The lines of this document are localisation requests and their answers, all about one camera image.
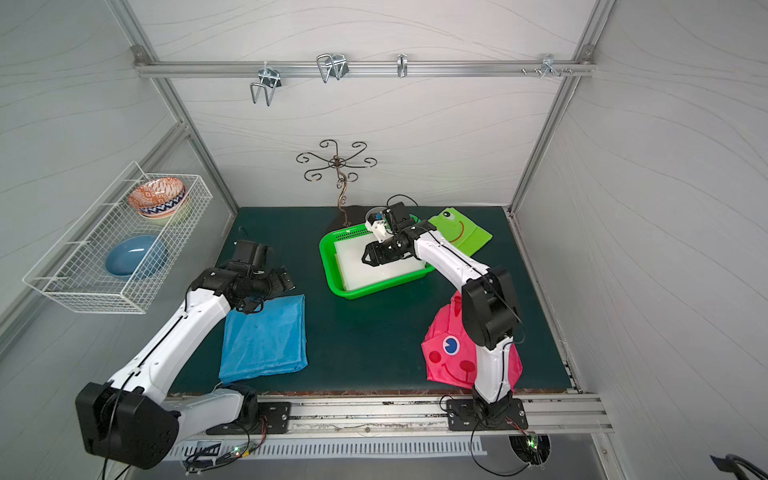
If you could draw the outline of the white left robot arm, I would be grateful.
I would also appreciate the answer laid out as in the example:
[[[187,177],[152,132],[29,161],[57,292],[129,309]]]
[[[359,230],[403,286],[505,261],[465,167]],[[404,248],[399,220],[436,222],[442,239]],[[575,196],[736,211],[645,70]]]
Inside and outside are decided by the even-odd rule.
[[[209,268],[155,336],[105,383],[90,382],[75,399],[87,453],[148,470],[181,440],[220,425],[247,433],[258,425],[258,400],[222,386],[191,400],[167,396],[182,367],[230,312],[259,313],[295,285],[283,267],[267,273]]]

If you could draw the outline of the lilac ceramic bowl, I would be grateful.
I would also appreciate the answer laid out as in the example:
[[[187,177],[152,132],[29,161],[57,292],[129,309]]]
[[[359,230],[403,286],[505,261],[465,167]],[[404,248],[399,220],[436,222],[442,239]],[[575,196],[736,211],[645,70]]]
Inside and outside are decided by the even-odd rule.
[[[387,211],[387,208],[385,206],[373,207],[366,212],[365,221],[368,224],[374,224],[376,222],[385,221],[386,211]]]

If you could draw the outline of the metal double hook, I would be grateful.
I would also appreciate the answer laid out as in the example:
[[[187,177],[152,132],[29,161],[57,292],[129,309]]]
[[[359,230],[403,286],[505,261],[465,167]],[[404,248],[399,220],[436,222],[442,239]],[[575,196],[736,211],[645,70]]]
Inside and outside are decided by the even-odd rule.
[[[281,74],[277,70],[264,66],[257,72],[257,80],[250,84],[252,103],[257,104],[258,100],[263,98],[265,104],[270,106],[276,90],[281,86]]]

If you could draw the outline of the white raincoat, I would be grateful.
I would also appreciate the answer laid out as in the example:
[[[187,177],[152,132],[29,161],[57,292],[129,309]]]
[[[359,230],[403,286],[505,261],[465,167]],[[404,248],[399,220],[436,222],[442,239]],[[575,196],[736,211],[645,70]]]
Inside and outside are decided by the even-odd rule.
[[[361,258],[369,243],[377,242],[372,233],[345,239],[334,243],[335,259],[339,266],[345,291],[358,290],[426,268],[426,263],[415,258],[408,258],[371,267]]]

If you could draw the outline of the orange patterned bowl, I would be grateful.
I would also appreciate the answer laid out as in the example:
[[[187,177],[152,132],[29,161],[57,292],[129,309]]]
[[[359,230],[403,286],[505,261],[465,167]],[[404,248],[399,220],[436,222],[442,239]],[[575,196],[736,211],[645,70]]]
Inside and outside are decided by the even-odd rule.
[[[152,179],[136,187],[127,197],[127,203],[141,216],[159,219],[171,215],[185,201],[187,188],[176,177]]]

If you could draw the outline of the pink bunny raincoat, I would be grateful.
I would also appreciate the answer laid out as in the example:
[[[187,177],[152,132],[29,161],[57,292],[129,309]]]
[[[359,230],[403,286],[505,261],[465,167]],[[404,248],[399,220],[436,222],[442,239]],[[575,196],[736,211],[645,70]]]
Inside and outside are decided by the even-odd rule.
[[[472,389],[479,374],[487,373],[478,361],[481,348],[464,328],[460,292],[455,292],[450,303],[438,311],[421,349],[430,381]]]

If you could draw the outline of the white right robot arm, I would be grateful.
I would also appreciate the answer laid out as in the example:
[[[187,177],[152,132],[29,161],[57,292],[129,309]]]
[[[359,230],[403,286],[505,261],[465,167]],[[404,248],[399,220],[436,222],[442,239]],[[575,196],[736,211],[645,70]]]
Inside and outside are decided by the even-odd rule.
[[[437,226],[415,221],[401,202],[371,209],[365,227],[376,239],[365,247],[364,264],[379,267],[416,258],[434,267],[460,295],[462,325],[475,344],[472,398],[476,424],[488,430],[525,429],[523,419],[512,419],[521,411],[514,404],[513,388],[522,373],[514,339],[522,320],[516,311],[519,302],[510,273],[461,252]]]

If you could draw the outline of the blue folded raincoat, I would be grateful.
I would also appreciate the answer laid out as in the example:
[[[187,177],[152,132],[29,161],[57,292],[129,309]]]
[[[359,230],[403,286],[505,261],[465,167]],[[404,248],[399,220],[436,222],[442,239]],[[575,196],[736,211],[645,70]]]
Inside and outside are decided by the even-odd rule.
[[[303,295],[269,300],[258,313],[232,311],[227,315],[221,382],[295,373],[307,365]]]

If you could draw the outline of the dark metal hook stand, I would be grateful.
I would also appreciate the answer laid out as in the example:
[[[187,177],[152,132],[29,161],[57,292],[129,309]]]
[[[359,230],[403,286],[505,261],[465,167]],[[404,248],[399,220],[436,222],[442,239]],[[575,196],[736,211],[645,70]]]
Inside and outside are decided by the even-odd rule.
[[[371,156],[365,156],[368,144],[364,141],[352,142],[352,153],[347,156],[341,154],[339,142],[335,139],[323,139],[318,144],[326,155],[319,155],[312,151],[304,151],[295,157],[298,164],[308,164],[312,160],[321,163],[320,167],[308,168],[303,173],[305,181],[316,183],[323,179],[325,172],[332,172],[335,176],[336,189],[339,191],[336,207],[339,211],[341,226],[346,228],[352,225],[347,211],[347,190],[352,183],[359,179],[358,170],[372,169],[378,165],[378,160]]]

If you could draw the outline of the green frog raincoat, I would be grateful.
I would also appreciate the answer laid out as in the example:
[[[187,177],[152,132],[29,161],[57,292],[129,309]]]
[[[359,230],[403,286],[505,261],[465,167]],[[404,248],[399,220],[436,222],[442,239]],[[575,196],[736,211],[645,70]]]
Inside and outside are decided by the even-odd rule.
[[[452,207],[432,216],[429,222],[450,244],[468,256],[473,256],[493,238],[491,233]]]

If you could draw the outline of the metal clip hook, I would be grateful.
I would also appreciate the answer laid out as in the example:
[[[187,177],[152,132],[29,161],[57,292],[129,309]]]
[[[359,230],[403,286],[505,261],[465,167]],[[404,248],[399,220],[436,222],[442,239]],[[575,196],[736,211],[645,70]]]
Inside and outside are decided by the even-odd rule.
[[[331,78],[341,80],[349,73],[346,56],[340,53],[320,54],[316,58],[316,65],[324,83],[327,83]]]

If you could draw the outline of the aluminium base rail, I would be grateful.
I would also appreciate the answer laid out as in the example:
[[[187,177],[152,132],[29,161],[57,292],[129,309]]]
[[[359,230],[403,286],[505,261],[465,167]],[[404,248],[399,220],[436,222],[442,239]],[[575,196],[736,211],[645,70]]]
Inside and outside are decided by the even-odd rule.
[[[285,396],[260,395],[258,405],[286,438],[395,437],[487,434],[611,433],[613,425],[596,394],[515,397],[488,417],[467,395]]]

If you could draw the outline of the small metal hook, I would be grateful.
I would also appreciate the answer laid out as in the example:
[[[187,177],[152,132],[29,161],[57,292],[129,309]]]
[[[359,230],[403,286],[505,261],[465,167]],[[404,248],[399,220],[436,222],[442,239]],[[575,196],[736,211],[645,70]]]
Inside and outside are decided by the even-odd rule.
[[[397,60],[397,76],[399,78],[406,78],[408,75],[408,57],[406,54],[398,54]]]

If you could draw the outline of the metal bracket hook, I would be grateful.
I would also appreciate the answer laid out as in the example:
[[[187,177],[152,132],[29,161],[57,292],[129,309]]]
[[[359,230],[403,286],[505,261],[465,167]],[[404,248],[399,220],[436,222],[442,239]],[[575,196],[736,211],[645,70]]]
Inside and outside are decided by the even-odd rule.
[[[539,78],[547,77],[569,77],[573,75],[572,68],[561,68],[555,63],[551,54],[545,55],[538,67],[533,69],[521,68],[520,73],[523,76],[537,76]]]

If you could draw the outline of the green plastic basket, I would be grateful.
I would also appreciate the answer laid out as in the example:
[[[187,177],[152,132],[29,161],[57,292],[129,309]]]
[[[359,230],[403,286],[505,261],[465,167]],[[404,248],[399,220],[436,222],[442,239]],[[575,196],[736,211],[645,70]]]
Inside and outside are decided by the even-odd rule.
[[[321,261],[330,290],[354,300],[405,283],[419,280],[434,268],[415,258],[371,267],[361,261],[365,247],[376,242],[364,224],[330,232],[319,244]]]

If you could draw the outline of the blue ceramic bowl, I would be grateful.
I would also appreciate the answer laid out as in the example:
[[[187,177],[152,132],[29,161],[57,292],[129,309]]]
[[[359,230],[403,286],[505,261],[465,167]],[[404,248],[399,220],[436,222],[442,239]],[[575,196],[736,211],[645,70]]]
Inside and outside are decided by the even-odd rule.
[[[105,260],[106,271],[118,278],[146,279],[159,273],[168,259],[168,250],[155,235],[140,235],[115,246]]]

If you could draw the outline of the aluminium top rail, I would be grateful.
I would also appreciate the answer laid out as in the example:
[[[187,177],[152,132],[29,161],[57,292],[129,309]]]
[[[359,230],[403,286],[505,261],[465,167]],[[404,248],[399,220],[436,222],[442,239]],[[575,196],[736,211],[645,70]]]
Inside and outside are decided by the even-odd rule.
[[[281,79],[321,79],[316,60],[309,61],[160,61],[154,59],[144,47],[131,48],[134,68],[143,78],[257,78],[257,72],[264,66],[277,70]],[[406,78],[501,78],[523,76],[521,68],[533,69],[541,59],[534,60],[417,60],[408,57]],[[397,56],[380,61],[349,60],[346,78],[399,78]],[[589,55],[577,60],[558,60],[561,68],[572,68],[569,77],[591,76],[597,65]]]

